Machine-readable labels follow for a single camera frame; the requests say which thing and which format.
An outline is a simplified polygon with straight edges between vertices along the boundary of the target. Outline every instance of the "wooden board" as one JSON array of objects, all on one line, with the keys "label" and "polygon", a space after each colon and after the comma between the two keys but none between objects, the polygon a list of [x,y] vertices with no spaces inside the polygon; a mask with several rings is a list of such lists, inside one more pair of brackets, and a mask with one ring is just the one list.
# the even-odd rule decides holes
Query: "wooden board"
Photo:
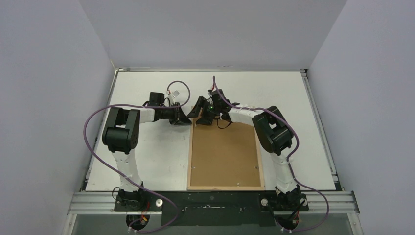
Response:
[{"label": "wooden board", "polygon": [[[264,190],[259,140],[253,127],[232,123],[220,129],[193,125],[190,129],[187,189]],[[219,126],[228,123],[219,120]]]}]

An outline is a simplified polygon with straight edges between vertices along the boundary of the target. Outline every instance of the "bolt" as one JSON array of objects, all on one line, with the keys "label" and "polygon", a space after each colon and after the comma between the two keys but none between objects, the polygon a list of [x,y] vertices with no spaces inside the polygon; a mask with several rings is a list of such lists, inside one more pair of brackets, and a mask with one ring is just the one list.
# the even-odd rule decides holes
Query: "bolt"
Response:
[{"label": "bolt", "polygon": [[267,206],[267,205],[268,205],[268,199],[263,198],[263,199],[261,200],[261,205],[263,205],[263,206]]},{"label": "bolt", "polygon": [[157,199],[156,200],[156,207],[161,207],[163,205],[163,200]]}]

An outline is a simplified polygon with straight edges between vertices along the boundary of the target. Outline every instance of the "glass panel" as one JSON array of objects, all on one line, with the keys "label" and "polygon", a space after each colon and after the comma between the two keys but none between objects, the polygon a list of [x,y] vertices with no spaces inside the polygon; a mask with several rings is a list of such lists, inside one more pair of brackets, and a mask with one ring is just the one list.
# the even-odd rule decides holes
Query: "glass panel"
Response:
[{"label": "glass panel", "polygon": [[[313,226],[322,219],[322,214],[300,214],[298,229]],[[152,215],[145,230],[160,226],[161,215]],[[72,235],[131,235],[127,232],[125,215],[78,215]],[[241,226],[173,226],[152,233],[155,235],[275,235],[280,234],[277,227],[258,225]],[[330,214],[318,228],[301,233],[302,235],[352,235],[347,214]]]}]

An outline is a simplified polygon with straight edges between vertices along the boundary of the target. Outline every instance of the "wire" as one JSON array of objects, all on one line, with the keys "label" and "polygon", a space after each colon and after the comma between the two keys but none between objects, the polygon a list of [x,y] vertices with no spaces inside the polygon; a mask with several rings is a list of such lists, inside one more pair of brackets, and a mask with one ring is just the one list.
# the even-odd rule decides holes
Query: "wire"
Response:
[{"label": "wire", "polygon": [[293,211],[286,219],[285,218],[282,218],[282,217],[279,217],[279,216],[276,216],[276,215],[274,215],[274,212],[273,212],[273,209],[272,209],[272,207],[271,207],[271,205],[268,203],[268,205],[267,205],[267,208],[268,208],[268,210],[269,210],[269,212],[270,212],[270,214],[271,214],[271,216],[274,218],[274,219],[279,219],[279,220],[282,220],[282,221],[293,221],[293,220],[295,220],[296,219],[296,217],[298,217],[298,214],[299,214],[299,208],[301,207],[303,205],[303,203],[301,203],[296,209],[295,209],[295,211]]},{"label": "wire", "polygon": [[170,106],[171,106],[171,104],[170,104],[170,99],[169,99],[168,97],[166,97],[166,98],[164,99],[164,101],[163,101],[163,105],[164,105],[164,102],[165,102],[166,100],[168,100],[168,101],[169,101],[169,107],[170,107]]},{"label": "wire", "polygon": [[141,219],[140,222],[142,223],[143,219],[144,219],[144,215],[143,213],[146,212],[148,210],[148,208],[150,207],[150,202],[147,201],[147,207],[141,211]]},{"label": "wire", "polygon": [[[215,88],[216,88],[216,90],[218,91],[219,89],[218,89],[218,86],[216,85],[216,78],[215,78],[215,76],[213,76],[213,85],[215,86]],[[295,230],[295,231],[292,231],[292,232],[304,232],[304,231],[308,231],[308,230],[311,230],[311,229],[315,229],[316,227],[318,227],[318,226],[320,226],[322,223],[324,223],[326,220],[327,220],[327,218],[328,218],[328,213],[329,213],[329,205],[328,205],[328,199],[327,199],[327,197],[322,193],[322,192],[320,192],[319,190],[317,190],[317,189],[315,189],[315,188],[312,188],[312,187],[309,187],[309,186],[307,186],[307,185],[304,185],[304,184],[302,184],[302,183],[300,183],[297,179],[296,179],[296,177],[295,177],[295,174],[294,174],[294,170],[293,170],[293,167],[291,166],[291,163],[289,162],[289,160],[290,160],[290,157],[297,151],[297,149],[299,148],[299,146],[300,146],[300,140],[299,140],[299,138],[298,138],[298,135],[296,134],[296,132],[294,131],[294,129],[284,120],[284,119],[282,119],[282,118],[280,118],[278,115],[276,115],[276,114],[274,114],[273,112],[271,112],[271,111],[269,111],[268,109],[264,109],[264,108],[248,108],[248,107],[236,107],[235,105],[232,105],[231,103],[229,103],[225,98],[224,98],[224,96],[220,93],[220,92],[218,92],[218,94],[219,94],[219,96],[221,97],[221,99],[227,104],[227,105],[229,105],[229,106],[231,106],[231,107],[233,107],[233,108],[236,108],[236,109],[249,109],[249,110],[253,110],[253,111],[255,111],[255,110],[262,110],[262,111],[264,111],[264,112],[267,112],[267,113],[269,113],[270,115],[272,115],[273,117],[275,117],[276,119],[278,119],[280,122],[282,122],[283,124],[285,124],[286,126],[287,126],[287,128],[288,128],[288,130],[290,130],[290,132],[291,133],[293,133],[293,135],[294,135],[294,137],[296,138],[296,147],[287,155],[287,162],[288,162],[288,167],[290,168],[290,172],[291,172],[291,175],[293,176],[293,179],[294,179],[294,181],[298,184],[298,185],[300,185],[300,186],[302,186],[302,187],[304,187],[304,188],[307,188],[307,189],[309,189],[309,190],[312,190],[312,191],[314,191],[314,192],[316,192],[316,193],[318,193],[318,194],[320,194],[323,198],[324,198],[324,200],[325,200],[325,203],[326,203],[326,205],[327,205],[327,211],[326,211],[326,213],[325,213],[325,216],[324,216],[324,218],[319,222],[319,223],[317,223],[316,225],[313,225],[313,226],[311,226],[311,227],[309,227],[309,228],[305,228],[305,229],[299,229],[299,230]]]},{"label": "wire", "polygon": [[116,188],[121,189],[120,187],[118,187],[118,186],[117,186],[117,187],[115,187],[115,188],[113,189],[113,191],[111,192],[111,196],[112,196],[112,197],[113,197],[113,199],[115,199],[115,200],[116,200],[116,198],[114,197],[114,192],[115,192],[115,189],[116,189]]},{"label": "wire", "polygon": [[225,127],[220,127],[220,126],[219,126],[219,119],[216,119],[216,125],[218,126],[218,128],[219,128],[219,129],[226,129],[228,126],[230,126],[230,125],[231,125],[231,123],[232,123],[232,122],[229,122],[229,123],[228,123],[228,125],[227,125],[227,126],[225,126]]},{"label": "wire", "polygon": [[[167,86],[167,90],[169,90],[169,88],[170,88],[170,86],[172,85],[172,84],[174,84],[174,83],[182,83],[183,85],[185,85],[186,86],[186,88],[187,88],[187,91],[189,92],[189,96],[187,97],[187,100],[183,103],[183,104],[181,104],[181,105],[179,105],[179,106],[172,106],[172,107],[166,107],[166,106],[147,106],[147,107],[143,107],[143,106],[138,106],[138,105],[132,105],[132,104],[112,104],[112,105],[108,105],[108,106],[105,106],[105,107],[103,107],[103,108],[100,108],[100,109],[98,109],[98,110],[96,110],[95,112],[93,112],[88,118],[87,118],[87,120],[85,121],[85,124],[84,124],[84,130],[83,130],[83,134],[84,134],[84,141],[85,141],[85,144],[87,145],[87,148],[88,148],[88,150],[92,153],[92,155],[98,160],[98,161],[100,161],[102,164],[104,164],[106,167],[108,167],[109,169],[111,169],[111,170],[113,170],[113,171],[115,171],[116,173],[118,173],[120,176],[122,176],[122,177],[124,177],[128,182],[130,182],[132,185],[134,185],[134,186],[136,186],[136,187],[138,187],[138,188],[140,188],[140,189],[142,189],[142,190],[144,190],[144,191],[147,191],[147,192],[149,192],[149,193],[151,193],[151,194],[153,194],[153,195],[155,195],[155,196],[157,196],[157,197],[161,197],[161,198],[163,198],[164,200],[166,200],[167,202],[169,202],[172,206],[174,206],[174,208],[176,208],[176,210],[177,210],[177,213],[176,213],[176,215],[174,216],[174,218],[172,219],[172,220],[170,220],[169,222],[167,222],[166,224],[164,224],[164,225],[162,225],[162,226],[160,226],[160,227],[158,227],[158,228],[156,228],[156,229],[153,229],[153,230],[148,230],[148,231],[137,231],[137,233],[152,233],[152,232],[155,232],[155,231],[158,231],[158,230],[161,230],[161,229],[163,229],[163,228],[165,228],[165,227],[167,227],[168,225],[170,225],[171,223],[173,223],[178,217],[179,217],[179,208],[176,206],[176,204],[173,202],[173,201],[171,201],[170,199],[168,199],[167,197],[165,197],[165,196],[163,196],[163,195],[161,195],[161,194],[158,194],[158,193],[156,193],[156,192],[154,192],[154,191],[151,191],[151,190],[149,190],[149,189],[146,189],[146,188],[144,188],[143,186],[141,186],[141,185],[139,185],[139,184],[137,184],[137,183],[135,183],[134,181],[132,181],[130,178],[128,178],[124,173],[122,173],[121,171],[119,171],[119,170],[117,170],[117,169],[115,169],[114,167],[112,167],[111,165],[109,165],[108,163],[106,163],[104,160],[102,160],[102,158],[100,158],[95,152],[94,152],[94,150],[93,150],[93,148],[91,147],[91,145],[90,145],[90,143],[88,142],[88,138],[87,138],[87,127],[88,127],[88,123],[90,122],[90,120],[91,120],[91,118],[93,117],[93,116],[95,116],[97,113],[99,113],[99,112],[101,112],[101,111],[103,111],[103,110],[105,110],[105,109],[108,109],[108,108],[112,108],[112,107],[118,107],[118,106],[127,106],[127,107],[132,107],[132,108],[151,108],[151,109],[175,109],[175,108],[180,108],[180,107],[182,107],[182,106],[184,106],[185,104],[187,104],[188,102],[189,102],[189,100],[190,100],[190,88],[189,88],[189,86],[186,84],[186,83],[184,83],[184,82],[182,82],[182,81],[173,81],[173,82],[171,82],[168,86]],[[131,222],[130,223],[130,225],[129,225],[129,227],[131,227],[131,225],[133,225],[135,222],[137,222],[137,221],[139,221],[140,219],[137,219],[137,220],[134,220],[133,222]]]}]

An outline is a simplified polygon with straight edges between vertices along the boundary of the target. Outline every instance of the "white table surface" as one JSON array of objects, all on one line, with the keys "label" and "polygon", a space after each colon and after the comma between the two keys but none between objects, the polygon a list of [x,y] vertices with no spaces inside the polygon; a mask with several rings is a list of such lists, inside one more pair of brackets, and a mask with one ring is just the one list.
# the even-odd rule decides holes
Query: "white table surface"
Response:
[{"label": "white table surface", "polygon": [[[191,90],[189,103],[183,107],[189,113],[201,95],[208,97],[212,76],[231,102],[268,108],[277,106],[297,132],[300,148],[292,163],[297,179],[319,190],[335,189],[323,143],[317,128],[306,89],[299,72],[120,72],[110,104],[142,105],[150,92],[164,93],[174,80],[185,82]],[[187,99],[182,84],[172,85],[180,92],[177,102]],[[96,149],[98,156],[116,167],[101,134]],[[190,126],[172,126],[168,120],[140,125],[136,161],[144,186],[151,190],[186,190]],[[287,155],[291,149],[285,149]],[[271,157],[261,150],[265,189],[274,190],[275,172]],[[89,170],[86,191],[111,191],[119,186],[119,176],[94,160]]]}]

